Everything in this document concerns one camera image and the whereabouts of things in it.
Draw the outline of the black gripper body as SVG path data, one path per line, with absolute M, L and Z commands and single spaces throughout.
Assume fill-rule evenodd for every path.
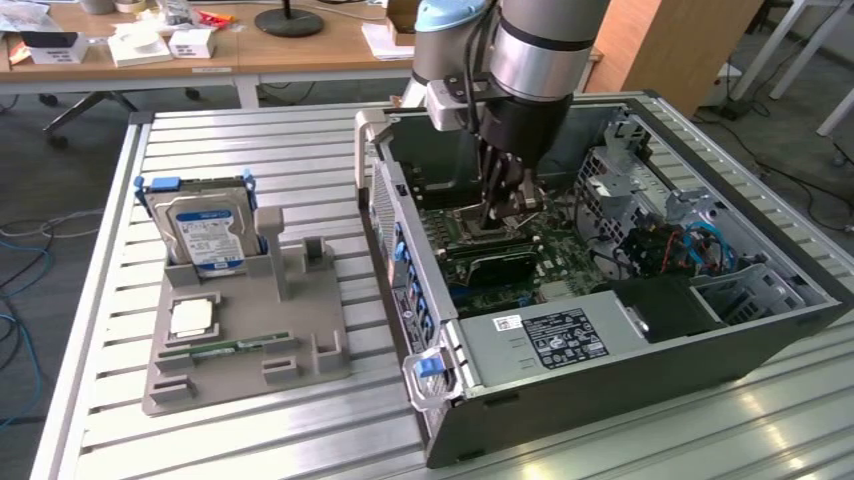
M 481 139 L 524 165 L 536 165 L 553 144 L 571 102 L 572 95 L 549 102 L 517 97 L 487 101 L 479 127 Z

